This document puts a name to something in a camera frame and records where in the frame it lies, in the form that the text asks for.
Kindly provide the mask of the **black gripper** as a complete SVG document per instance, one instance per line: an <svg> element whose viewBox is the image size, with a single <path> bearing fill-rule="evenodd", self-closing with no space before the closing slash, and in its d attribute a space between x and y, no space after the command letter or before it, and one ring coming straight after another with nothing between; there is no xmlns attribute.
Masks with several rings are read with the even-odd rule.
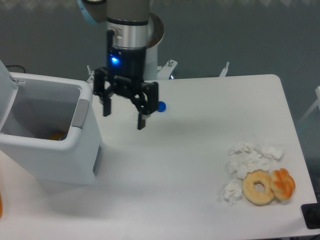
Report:
<svg viewBox="0 0 320 240"><path fill-rule="evenodd" d="M107 67L94 71L93 94L102 102L104 117L111 114L113 94L130 99L138 111L137 129L142 130L159 105L158 82L143 80L147 47L117 46L113 29L106 36Z"/></svg>

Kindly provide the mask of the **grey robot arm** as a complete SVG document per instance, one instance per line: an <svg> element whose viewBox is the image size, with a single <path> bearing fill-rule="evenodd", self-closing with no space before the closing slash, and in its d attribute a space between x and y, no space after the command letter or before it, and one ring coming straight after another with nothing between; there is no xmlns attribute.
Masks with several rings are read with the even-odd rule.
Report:
<svg viewBox="0 0 320 240"><path fill-rule="evenodd" d="M106 23L106 66L94 71L93 93L100 98L103 116L111 114L112 95L129 99L138 111L137 128L158 109L159 85L145 82L149 44L148 0L79 0L90 23Z"/></svg>

